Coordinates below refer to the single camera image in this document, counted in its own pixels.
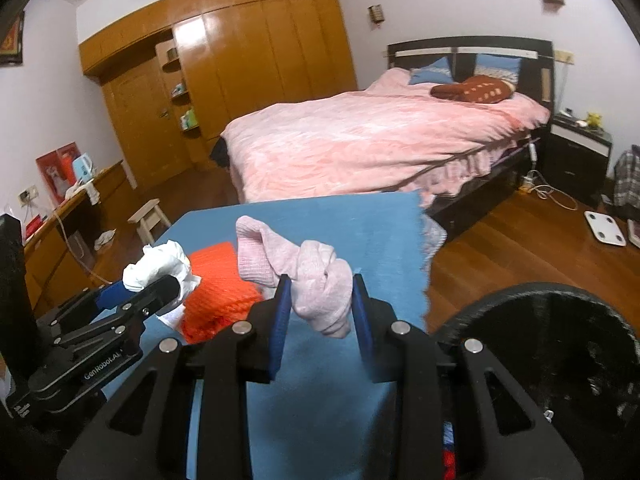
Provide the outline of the white tissue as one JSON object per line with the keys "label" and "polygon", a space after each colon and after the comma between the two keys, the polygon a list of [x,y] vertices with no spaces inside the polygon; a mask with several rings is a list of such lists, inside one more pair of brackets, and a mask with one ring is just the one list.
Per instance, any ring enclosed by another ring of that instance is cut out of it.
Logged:
{"label": "white tissue", "polygon": [[168,240],[154,247],[145,245],[140,260],[128,264],[122,271],[122,284],[130,292],[141,292],[165,275],[178,281],[180,292],[168,307],[157,313],[157,317],[173,330],[179,330],[186,310],[184,303],[202,282],[202,278],[192,272],[191,261],[179,243]]}

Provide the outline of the orange foam net sleeve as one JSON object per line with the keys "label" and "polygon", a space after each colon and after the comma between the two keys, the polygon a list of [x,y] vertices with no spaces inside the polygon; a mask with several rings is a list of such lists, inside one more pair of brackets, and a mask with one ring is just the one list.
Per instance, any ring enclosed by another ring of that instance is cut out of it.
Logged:
{"label": "orange foam net sleeve", "polygon": [[201,283],[186,297],[179,328],[188,344],[199,344],[245,320],[253,304],[262,301],[262,294],[240,277],[238,257],[230,242],[194,252],[190,263],[192,274],[199,276]]}

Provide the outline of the pink sock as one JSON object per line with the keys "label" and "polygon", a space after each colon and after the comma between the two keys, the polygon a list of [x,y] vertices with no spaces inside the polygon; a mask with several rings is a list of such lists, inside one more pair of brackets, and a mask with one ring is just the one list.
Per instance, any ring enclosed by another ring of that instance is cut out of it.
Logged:
{"label": "pink sock", "polygon": [[249,216],[236,220],[235,233],[242,280],[275,289],[286,275],[297,316],[323,336],[342,339],[349,334],[354,274],[333,246],[318,240],[296,245]]}

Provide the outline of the wooden side desk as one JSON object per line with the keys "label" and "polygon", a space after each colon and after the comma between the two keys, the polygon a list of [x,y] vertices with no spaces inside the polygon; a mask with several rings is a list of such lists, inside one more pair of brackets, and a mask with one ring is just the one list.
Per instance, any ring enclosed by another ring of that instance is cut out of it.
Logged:
{"label": "wooden side desk", "polygon": [[38,318],[78,292],[122,275],[136,238],[127,216],[137,196],[121,162],[101,170],[94,186],[99,203],[93,205],[86,192],[78,193],[55,209],[25,244],[28,299]]}

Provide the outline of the small white stool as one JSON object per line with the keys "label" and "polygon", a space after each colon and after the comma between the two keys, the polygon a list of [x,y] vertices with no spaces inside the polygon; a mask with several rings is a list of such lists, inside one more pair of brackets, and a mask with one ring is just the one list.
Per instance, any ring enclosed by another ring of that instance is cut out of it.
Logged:
{"label": "small white stool", "polygon": [[171,222],[160,208],[160,200],[152,198],[140,207],[129,219],[128,223],[136,227],[136,231],[143,245],[153,245],[155,238],[152,229],[161,224],[164,228],[171,227]]}

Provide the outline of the light blue electric kettle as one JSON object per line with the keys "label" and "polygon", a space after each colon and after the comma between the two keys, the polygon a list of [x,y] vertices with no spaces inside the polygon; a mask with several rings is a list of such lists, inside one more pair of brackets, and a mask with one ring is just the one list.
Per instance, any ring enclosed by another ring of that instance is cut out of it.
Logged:
{"label": "light blue electric kettle", "polygon": [[91,157],[81,154],[73,160],[72,167],[77,182],[88,183],[94,178],[94,165]]}

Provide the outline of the white bathroom scale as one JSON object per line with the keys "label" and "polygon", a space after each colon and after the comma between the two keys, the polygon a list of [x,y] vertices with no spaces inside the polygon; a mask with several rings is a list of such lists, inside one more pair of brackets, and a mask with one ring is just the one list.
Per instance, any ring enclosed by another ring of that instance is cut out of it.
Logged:
{"label": "white bathroom scale", "polygon": [[598,242],[616,247],[626,246],[626,238],[611,216],[597,211],[585,211],[584,216]]}

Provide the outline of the red white floor scale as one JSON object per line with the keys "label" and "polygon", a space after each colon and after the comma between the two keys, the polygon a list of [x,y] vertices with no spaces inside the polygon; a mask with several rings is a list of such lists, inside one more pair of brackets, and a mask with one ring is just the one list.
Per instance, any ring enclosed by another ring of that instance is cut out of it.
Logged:
{"label": "red white floor scale", "polygon": [[640,222],[632,219],[627,220],[627,234],[630,244],[640,248]]}

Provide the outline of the wooden wardrobe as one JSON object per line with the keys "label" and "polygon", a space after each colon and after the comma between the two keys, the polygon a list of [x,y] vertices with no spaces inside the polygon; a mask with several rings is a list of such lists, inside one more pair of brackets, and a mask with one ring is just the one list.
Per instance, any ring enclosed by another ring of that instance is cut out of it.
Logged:
{"label": "wooden wardrobe", "polygon": [[160,0],[79,54],[142,190],[208,167],[234,118],[357,85],[338,0]]}

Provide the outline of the black nightstand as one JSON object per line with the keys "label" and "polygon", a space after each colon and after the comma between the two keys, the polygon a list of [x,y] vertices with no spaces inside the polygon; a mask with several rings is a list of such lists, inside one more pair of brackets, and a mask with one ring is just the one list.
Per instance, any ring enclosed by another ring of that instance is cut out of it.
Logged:
{"label": "black nightstand", "polygon": [[555,188],[597,207],[612,147],[612,136],[604,130],[582,127],[576,120],[556,114],[544,144],[541,172]]}

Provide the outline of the bed with pink duvet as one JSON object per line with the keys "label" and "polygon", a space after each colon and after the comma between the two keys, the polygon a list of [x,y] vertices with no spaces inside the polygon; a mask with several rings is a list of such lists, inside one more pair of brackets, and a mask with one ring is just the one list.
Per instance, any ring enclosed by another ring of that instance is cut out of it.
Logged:
{"label": "bed with pink duvet", "polygon": [[[232,120],[210,151],[243,203],[413,192],[457,236],[518,187],[544,145],[554,110],[553,46],[512,36],[452,36],[390,44],[387,70],[368,88],[277,103]],[[509,99],[436,99],[410,70],[446,56],[456,82],[478,54],[520,58]]]}

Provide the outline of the dark red dotted pillow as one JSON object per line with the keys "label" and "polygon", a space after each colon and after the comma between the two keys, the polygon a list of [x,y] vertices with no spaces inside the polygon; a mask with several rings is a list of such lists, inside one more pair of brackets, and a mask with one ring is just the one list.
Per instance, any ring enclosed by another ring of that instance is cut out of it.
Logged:
{"label": "dark red dotted pillow", "polygon": [[438,84],[430,91],[436,99],[476,104],[497,104],[509,99],[514,92],[515,86],[509,81],[485,75],[455,84]]}

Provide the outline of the blue pillow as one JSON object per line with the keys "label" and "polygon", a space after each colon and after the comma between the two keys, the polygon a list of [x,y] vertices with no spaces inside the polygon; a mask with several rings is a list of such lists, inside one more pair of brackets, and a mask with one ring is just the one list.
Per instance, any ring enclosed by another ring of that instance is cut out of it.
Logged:
{"label": "blue pillow", "polygon": [[516,86],[520,79],[520,58],[493,54],[478,54],[475,60],[474,75],[501,79]]}
{"label": "blue pillow", "polygon": [[453,84],[448,58],[443,56],[430,65],[410,70],[409,84]]}

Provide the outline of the wall picture frame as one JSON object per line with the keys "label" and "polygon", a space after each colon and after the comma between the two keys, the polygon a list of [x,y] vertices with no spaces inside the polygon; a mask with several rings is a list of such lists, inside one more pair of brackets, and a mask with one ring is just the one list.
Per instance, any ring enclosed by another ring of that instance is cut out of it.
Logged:
{"label": "wall picture frame", "polygon": [[0,65],[20,65],[23,63],[23,32],[25,23],[25,11],[18,17],[0,48]]}

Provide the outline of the left wall lamp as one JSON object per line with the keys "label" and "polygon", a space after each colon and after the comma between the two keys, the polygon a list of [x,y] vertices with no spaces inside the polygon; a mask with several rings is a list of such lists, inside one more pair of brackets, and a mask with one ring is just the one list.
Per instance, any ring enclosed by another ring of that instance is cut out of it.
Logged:
{"label": "left wall lamp", "polygon": [[380,4],[374,4],[373,6],[368,7],[369,18],[372,24],[378,26],[385,21],[385,16],[383,12],[383,8]]}

